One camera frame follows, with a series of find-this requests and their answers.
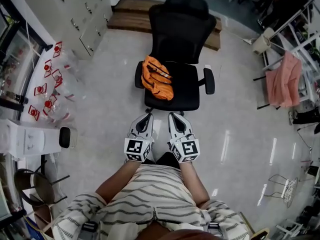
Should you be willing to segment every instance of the wooden platform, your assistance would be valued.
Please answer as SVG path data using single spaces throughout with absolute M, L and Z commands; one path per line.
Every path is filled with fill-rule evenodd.
M 109 29 L 129 30 L 151 33 L 148 11 L 153 5 L 161 4 L 153 0 L 120 0 L 115 6 L 114 13 L 108 21 Z M 220 49 L 221 21 L 217 19 L 215 29 L 205 41 L 204 47 L 218 51 Z

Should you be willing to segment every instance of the orange bag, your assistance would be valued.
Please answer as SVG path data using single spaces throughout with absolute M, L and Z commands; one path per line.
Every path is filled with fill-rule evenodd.
M 142 84 L 160 100 L 172 100 L 174 90 L 172 89 L 172 76 L 167 68 L 161 65 L 154 57 L 147 56 L 142 63 Z

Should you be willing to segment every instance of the pink cloth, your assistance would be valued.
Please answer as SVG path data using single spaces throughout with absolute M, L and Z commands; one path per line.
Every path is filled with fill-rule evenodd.
M 288 108 L 300 103 L 298 84 L 301 70 L 301 60 L 286 51 L 281 65 L 265 73 L 270 105 Z

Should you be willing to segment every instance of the mesh backrest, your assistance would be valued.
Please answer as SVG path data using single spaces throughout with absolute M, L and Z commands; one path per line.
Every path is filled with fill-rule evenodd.
M 151 56 L 160 62 L 197 64 L 202 47 L 216 26 L 204 0 L 166 0 L 149 10 Z

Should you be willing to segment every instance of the chair headrest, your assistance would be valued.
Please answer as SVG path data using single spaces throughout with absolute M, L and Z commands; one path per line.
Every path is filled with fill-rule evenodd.
M 202 20 L 207 20 L 209 17 L 209 8 L 205 0 L 165 0 L 164 9 Z

